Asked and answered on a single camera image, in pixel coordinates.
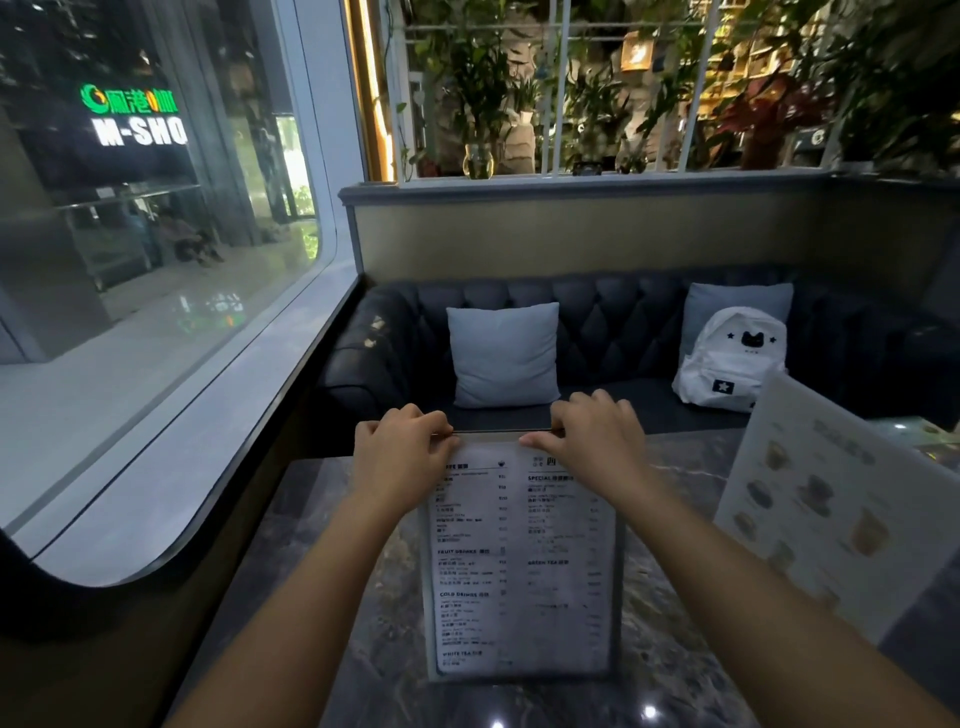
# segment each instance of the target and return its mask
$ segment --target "throw pillow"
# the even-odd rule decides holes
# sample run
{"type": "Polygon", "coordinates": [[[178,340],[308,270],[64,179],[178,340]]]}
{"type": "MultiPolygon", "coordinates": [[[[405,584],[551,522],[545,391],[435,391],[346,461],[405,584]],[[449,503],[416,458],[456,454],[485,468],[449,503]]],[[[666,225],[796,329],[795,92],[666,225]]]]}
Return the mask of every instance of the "throw pillow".
{"type": "Polygon", "coordinates": [[[697,336],[717,311],[731,306],[758,308],[786,324],[793,303],[793,283],[776,285],[712,285],[691,283],[684,303],[684,326],[680,333],[680,363],[693,352],[697,336]]]}
{"type": "Polygon", "coordinates": [[[560,398],[559,303],[487,311],[448,308],[458,407],[522,407],[560,398]]]}

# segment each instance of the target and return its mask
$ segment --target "person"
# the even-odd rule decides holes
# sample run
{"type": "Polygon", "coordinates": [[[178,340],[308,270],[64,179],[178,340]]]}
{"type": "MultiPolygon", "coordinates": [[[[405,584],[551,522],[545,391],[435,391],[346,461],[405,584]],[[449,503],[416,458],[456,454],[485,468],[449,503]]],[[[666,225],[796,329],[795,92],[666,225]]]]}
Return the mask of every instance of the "person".
{"type": "Polygon", "coordinates": [[[224,262],[210,236],[177,217],[170,207],[162,207],[156,214],[156,221],[160,238],[173,249],[174,257],[181,263],[193,260],[209,268],[211,260],[224,262]]]}
{"type": "MultiPolygon", "coordinates": [[[[602,390],[520,437],[610,502],[657,558],[762,725],[957,726],[844,621],[672,492],[648,464],[631,405],[602,390]]],[[[413,404],[356,428],[352,485],[318,542],[171,717],[169,728],[313,728],[361,595],[400,518],[440,482],[458,438],[413,404]]]]}

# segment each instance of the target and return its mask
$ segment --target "glass window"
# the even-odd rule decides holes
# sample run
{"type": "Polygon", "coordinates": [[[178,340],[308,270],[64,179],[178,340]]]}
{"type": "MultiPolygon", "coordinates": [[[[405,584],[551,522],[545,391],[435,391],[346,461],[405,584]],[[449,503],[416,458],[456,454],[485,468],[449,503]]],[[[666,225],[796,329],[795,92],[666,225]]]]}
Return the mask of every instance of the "glass window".
{"type": "Polygon", "coordinates": [[[0,525],[15,532],[323,240],[269,3],[0,4],[0,145],[0,525]]]}
{"type": "Polygon", "coordinates": [[[820,164],[827,0],[375,2],[401,182],[820,164]]]}

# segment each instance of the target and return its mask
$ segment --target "menu card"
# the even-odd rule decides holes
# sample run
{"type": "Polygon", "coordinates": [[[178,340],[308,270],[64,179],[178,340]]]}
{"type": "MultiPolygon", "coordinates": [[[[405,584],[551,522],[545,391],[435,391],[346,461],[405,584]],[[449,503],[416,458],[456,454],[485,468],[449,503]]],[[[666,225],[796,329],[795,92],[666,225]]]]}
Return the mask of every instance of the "menu card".
{"type": "Polygon", "coordinates": [[[775,373],[714,522],[879,643],[960,547],[960,476],[775,373]]]}
{"type": "Polygon", "coordinates": [[[518,445],[518,435],[466,442],[427,502],[434,678],[610,669],[615,512],[553,457],[518,445]]]}

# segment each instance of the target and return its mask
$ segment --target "tan wall panel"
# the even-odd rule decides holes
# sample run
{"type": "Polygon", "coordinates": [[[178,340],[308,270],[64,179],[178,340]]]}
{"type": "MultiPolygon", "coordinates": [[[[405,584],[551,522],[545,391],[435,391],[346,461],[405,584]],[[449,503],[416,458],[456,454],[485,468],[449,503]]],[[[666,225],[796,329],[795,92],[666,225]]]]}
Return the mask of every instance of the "tan wall panel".
{"type": "Polygon", "coordinates": [[[955,208],[942,193],[839,190],[824,200],[808,264],[918,303],[943,257],[955,208]]]}
{"type": "Polygon", "coordinates": [[[374,282],[802,263],[814,191],[357,206],[374,282]]]}

